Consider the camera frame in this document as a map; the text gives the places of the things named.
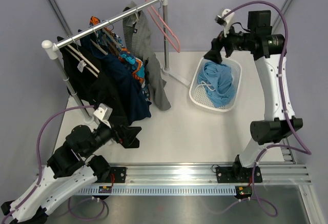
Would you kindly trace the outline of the pink clothes hanger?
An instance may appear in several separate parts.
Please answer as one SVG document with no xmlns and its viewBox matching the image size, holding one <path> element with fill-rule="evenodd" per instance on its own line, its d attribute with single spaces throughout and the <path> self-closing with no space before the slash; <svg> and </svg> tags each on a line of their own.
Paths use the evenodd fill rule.
<svg viewBox="0 0 328 224">
<path fill-rule="evenodd" d="M 149 16 L 155 23 L 155 25 L 162 32 L 165 39 L 170 43 L 170 45 L 174 48 L 177 53 L 180 53 L 181 45 L 178 37 L 174 34 L 172 29 L 168 25 L 168 5 L 165 0 L 159 0 L 160 7 L 162 9 L 162 15 L 160 15 L 159 10 L 155 9 L 154 6 L 150 6 L 147 8 Z"/>
</svg>

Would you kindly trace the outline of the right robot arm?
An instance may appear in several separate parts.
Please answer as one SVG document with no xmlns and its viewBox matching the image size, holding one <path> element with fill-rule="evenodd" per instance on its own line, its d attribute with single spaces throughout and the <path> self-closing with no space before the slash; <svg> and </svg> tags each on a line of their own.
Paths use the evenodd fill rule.
<svg viewBox="0 0 328 224">
<path fill-rule="evenodd" d="M 225 9 L 216 16 L 223 26 L 220 34 L 211 42 L 211 49 L 204 55 L 207 61 L 197 81 L 204 86 L 208 98 L 220 108 L 236 95 L 232 70 L 224 64 L 220 51 L 230 57 L 234 51 L 249 51 L 264 93 L 264 119 L 250 124 L 251 140 L 230 167 L 217 166 L 218 183 L 262 182 L 260 159 L 265 152 L 280 147 L 280 142 L 303 126 L 303 120 L 295 116 L 289 99 L 285 73 L 285 37 L 272 34 L 271 12 L 250 11 L 248 27 L 244 32 L 235 32 L 232 19 L 234 13 Z"/>
</svg>

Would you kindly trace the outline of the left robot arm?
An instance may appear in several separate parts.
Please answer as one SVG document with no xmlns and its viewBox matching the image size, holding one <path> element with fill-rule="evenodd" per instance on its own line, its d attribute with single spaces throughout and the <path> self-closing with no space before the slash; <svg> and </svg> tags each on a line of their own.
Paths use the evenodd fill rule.
<svg viewBox="0 0 328 224">
<path fill-rule="evenodd" d="M 115 181 L 107 160 L 94 155 L 100 147 L 114 140 L 124 148 L 137 148 L 141 127 L 99 125 L 91 130 L 79 125 L 66 136 L 42 168 L 36 182 L 17 200 L 1 205 L 11 223 L 45 223 L 48 216 L 81 188 L 95 182 Z"/>
</svg>

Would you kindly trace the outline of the grey knit shorts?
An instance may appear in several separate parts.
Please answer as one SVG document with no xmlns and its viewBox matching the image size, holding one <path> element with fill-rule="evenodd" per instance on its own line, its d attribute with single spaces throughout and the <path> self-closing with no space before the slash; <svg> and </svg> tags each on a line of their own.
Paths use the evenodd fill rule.
<svg viewBox="0 0 328 224">
<path fill-rule="evenodd" d="M 144 63 L 155 105 L 161 111 L 169 110 L 171 104 L 164 90 L 166 82 L 161 77 L 160 63 L 151 47 L 151 30 L 145 13 L 141 10 L 124 18 L 122 27 L 127 49 Z"/>
</svg>

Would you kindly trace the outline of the light blue shorts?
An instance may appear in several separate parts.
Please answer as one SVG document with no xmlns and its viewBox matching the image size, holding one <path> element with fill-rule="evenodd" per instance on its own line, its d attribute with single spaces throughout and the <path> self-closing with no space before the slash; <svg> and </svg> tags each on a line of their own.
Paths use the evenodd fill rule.
<svg viewBox="0 0 328 224">
<path fill-rule="evenodd" d="M 215 108 L 228 105 L 236 94 L 231 67 L 225 64 L 206 62 L 198 73 L 197 83 L 203 86 Z"/>
</svg>

